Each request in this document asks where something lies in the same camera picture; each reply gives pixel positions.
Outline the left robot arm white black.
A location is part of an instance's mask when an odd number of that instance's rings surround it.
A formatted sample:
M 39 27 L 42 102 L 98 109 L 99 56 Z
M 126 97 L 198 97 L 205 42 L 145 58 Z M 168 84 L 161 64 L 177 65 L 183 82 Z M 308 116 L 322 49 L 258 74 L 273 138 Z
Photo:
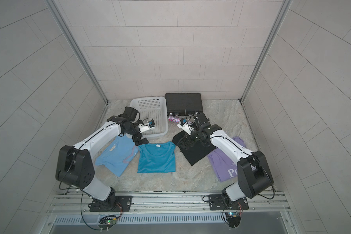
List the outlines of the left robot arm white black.
M 153 118 L 140 119 L 140 112 L 126 106 L 118 116 L 111 116 L 106 123 L 86 139 L 59 150 L 56 180 L 76 188 L 91 198 L 102 202 L 115 202 L 115 190 L 95 177 L 93 157 L 115 137 L 129 135 L 136 146 L 148 143 L 143 133 L 155 128 Z

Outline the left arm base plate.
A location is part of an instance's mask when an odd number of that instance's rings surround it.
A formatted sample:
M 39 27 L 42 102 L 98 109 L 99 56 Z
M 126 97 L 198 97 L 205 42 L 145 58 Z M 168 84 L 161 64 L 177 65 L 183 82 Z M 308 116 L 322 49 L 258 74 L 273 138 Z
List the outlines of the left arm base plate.
M 132 196 L 113 196 L 105 201 L 93 199 L 88 207 L 90 212 L 128 212 L 132 199 Z

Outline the white plastic laundry basket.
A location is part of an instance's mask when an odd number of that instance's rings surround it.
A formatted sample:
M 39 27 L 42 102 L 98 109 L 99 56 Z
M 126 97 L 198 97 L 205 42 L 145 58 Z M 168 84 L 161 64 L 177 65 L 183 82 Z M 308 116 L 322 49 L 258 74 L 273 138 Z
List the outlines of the white plastic laundry basket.
M 164 97 L 136 98 L 130 102 L 130 107 L 139 111 L 144 123 L 151 119 L 155 122 L 154 129 L 143 133 L 145 137 L 160 137 L 168 132 L 167 107 Z

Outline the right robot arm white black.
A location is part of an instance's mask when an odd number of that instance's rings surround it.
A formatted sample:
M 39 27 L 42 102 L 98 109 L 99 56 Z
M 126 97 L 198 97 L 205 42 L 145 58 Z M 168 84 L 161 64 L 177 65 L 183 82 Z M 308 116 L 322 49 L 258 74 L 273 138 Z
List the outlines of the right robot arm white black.
M 237 182 L 222 191 L 226 204 L 231 204 L 242 198 L 252 199 L 269 187 L 274 188 L 274 180 L 265 155 L 261 151 L 253 152 L 228 136 L 220 126 L 210 123 L 204 113 L 194 116 L 194 123 L 180 119 L 178 128 L 185 131 L 180 140 L 180 146 L 189 149 L 197 142 L 203 146 L 210 145 L 220 149 L 237 166 Z

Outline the teal t-shirt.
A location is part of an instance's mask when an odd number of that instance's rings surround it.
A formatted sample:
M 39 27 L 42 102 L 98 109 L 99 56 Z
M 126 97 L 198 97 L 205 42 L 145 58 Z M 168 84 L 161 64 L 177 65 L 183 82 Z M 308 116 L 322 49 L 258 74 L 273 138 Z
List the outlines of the teal t-shirt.
M 148 143 L 138 147 L 140 156 L 138 173 L 172 173 L 176 171 L 176 145 L 166 143 Z

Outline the light blue t-shirt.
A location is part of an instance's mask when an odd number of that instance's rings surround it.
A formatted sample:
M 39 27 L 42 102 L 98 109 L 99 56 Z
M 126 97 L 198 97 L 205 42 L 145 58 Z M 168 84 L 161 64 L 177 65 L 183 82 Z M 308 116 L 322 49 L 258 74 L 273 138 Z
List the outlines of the light blue t-shirt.
M 131 138 L 118 136 L 95 160 L 96 166 L 105 166 L 113 174 L 120 177 L 135 155 L 138 147 Z

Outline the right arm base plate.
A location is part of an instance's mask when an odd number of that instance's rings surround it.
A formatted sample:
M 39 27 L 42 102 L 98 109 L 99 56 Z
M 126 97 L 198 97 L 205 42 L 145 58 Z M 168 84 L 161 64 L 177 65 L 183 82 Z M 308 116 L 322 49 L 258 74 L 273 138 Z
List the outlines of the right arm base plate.
M 211 194 L 202 198 L 205 203 L 209 204 L 211 211 L 222 210 L 248 210 L 248 202 L 246 198 L 240 198 L 236 201 L 231 201 L 227 195 Z

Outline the black t-shirt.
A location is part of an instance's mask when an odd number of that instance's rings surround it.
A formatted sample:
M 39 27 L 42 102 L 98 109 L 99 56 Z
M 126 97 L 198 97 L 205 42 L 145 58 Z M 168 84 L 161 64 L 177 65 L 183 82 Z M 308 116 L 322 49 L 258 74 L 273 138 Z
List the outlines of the black t-shirt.
M 184 155 L 191 166 L 195 165 L 197 162 L 199 162 L 201 159 L 216 149 L 216 147 L 213 145 L 204 147 L 200 141 L 197 141 L 194 146 L 186 149 L 184 148 L 186 136 L 187 134 L 184 131 L 179 132 L 173 137 L 172 143 L 180 148 L 181 153 Z

